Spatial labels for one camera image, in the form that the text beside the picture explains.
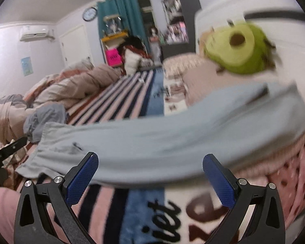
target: white fluffy pillow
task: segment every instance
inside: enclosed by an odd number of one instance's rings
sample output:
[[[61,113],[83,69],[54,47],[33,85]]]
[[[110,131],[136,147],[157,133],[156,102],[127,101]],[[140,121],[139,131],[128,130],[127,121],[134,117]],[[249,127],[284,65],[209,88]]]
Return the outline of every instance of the white fluffy pillow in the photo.
[[[134,75],[139,67],[142,57],[139,54],[133,53],[131,50],[125,50],[125,64],[124,69],[127,75]]]
[[[163,62],[163,67],[168,79],[173,79],[184,75],[188,70],[194,69],[206,60],[195,53],[185,53],[167,58]]]
[[[94,65],[93,63],[91,63],[90,58],[84,58],[81,61],[65,68],[63,71],[70,71],[70,70],[91,71],[93,68]]]

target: beige comforter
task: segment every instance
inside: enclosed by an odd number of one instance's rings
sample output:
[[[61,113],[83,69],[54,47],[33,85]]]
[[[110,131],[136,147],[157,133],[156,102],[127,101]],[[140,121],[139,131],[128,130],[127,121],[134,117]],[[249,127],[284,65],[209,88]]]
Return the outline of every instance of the beige comforter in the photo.
[[[34,97],[32,103],[34,108],[28,108],[30,103],[27,103],[25,98],[24,102],[19,101],[15,104],[8,99],[0,100],[0,142],[9,144],[12,140],[23,137],[23,125],[26,118],[40,106],[58,102],[69,109],[87,95],[117,82],[119,77],[120,73],[115,69],[107,65],[100,65],[91,71],[58,80],[53,84],[48,82],[59,78],[59,75],[46,76],[25,96],[31,96],[30,100]]]
[[[120,72],[102,64],[91,71],[83,72],[49,86],[39,94],[33,105],[38,107],[48,101],[53,101],[62,103],[66,109],[69,109],[79,100],[97,92],[100,88],[117,82],[120,76]]]

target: metal screw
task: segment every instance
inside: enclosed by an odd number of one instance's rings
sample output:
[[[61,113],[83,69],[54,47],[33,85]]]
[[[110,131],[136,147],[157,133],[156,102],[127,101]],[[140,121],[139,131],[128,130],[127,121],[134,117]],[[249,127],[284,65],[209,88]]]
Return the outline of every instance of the metal screw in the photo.
[[[27,181],[27,182],[25,182],[25,186],[26,187],[30,187],[32,185],[32,181]]]
[[[271,188],[271,189],[275,189],[276,188],[276,185],[274,184],[274,183],[269,183],[269,187]]]
[[[63,178],[62,178],[61,176],[58,176],[58,177],[56,177],[56,178],[54,179],[54,182],[55,182],[55,183],[60,183],[60,182],[62,182],[62,180],[63,180]]]
[[[240,185],[247,185],[247,181],[245,179],[239,179],[238,182]]]

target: stuffed toy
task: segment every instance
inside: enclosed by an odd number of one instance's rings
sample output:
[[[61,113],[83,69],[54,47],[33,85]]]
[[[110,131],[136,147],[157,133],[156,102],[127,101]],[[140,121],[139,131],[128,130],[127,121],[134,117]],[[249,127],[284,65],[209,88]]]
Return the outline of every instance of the stuffed toy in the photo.
[[[220,65],[217,72],[228,70],[236,74],[254,74],[274,69],[271,44],[262,31],[248,22],[233,24],[209,32],[205,54]]]

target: light blue towel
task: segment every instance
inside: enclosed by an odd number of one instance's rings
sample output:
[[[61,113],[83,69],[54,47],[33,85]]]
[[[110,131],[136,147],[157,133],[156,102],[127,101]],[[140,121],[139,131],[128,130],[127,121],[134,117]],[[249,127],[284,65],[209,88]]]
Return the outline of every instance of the light blue towel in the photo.
[[[215,91],[169,117],[83,126],[48,123],[37,150],[17,172],[28,178],[65,175],[93,151],[99,168],[92,183],[170,182],[202,175],[206,154],[226,167],[243,167],[304,132],[305,104],[296,85],[251,83]]]

